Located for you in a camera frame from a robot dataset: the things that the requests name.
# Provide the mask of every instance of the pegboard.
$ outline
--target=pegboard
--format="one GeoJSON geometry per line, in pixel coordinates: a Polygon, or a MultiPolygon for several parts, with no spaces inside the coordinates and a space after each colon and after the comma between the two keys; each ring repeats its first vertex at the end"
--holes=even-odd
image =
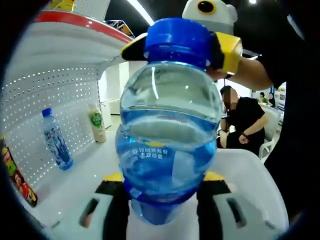
{"type": "Polygon", "coordinates": [[[99,21],[105,16],[111,0],[76,0],[74,12],[82,16],[93,17],[99,21]]]}
{"type": "Polygon", "coordinates": [[[98,103],[95,67],[50,69],[6,79],[1,89],[1,133],[18,168],[37,188],[57,168],[42,128],[42,110],[52,108],[71,154],[93,141],[87,103],[98,103]]]}

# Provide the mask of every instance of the plastic water bottle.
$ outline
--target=plastic water bottle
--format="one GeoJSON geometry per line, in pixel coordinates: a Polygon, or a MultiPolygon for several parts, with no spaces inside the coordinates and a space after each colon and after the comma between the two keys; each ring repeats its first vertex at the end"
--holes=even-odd
{"type": "Polygon", "coordinates": [[[55,157],[55,162],[62,170],[67,170],[73,165],[73,160],[67,148],[64,136],[56,119],[52,116],[52,109],[47,108],[42,111],[43,133],[46,143],[55,157]]]}
{"type": "Polygon", "coordinates": [[[148,30],[148,64],[121,97],[116,150],[134,212],[154,225],[170,222],[198,189],[216,152],[222,102],[206,74],[212,35],[187,19],[148,30]]]}

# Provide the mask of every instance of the store shelf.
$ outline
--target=store shelf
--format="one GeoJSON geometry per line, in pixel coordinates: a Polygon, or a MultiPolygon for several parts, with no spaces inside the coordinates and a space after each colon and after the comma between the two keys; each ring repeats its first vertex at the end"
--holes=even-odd
{"type": "Polygon", "coordinates": [[[107,24],[69,12],[43,11],[24,34],[6,77],[16,79],[48,69],[101,65],[117,60],[132,39],[107,24]]]}
{"type": "Polygon", "coordinates": [[[50,180],[42,182],[35,191],[38,204],[32,208],[20,195],[25,209],[45,226],[62,219],[75,203],[94,193],[105,176],[119,172],[115,149],[115,133],[107,132],[107,141],[94,141],[76,151],[74,165],[67,171],[54,167],[50,180]]]}

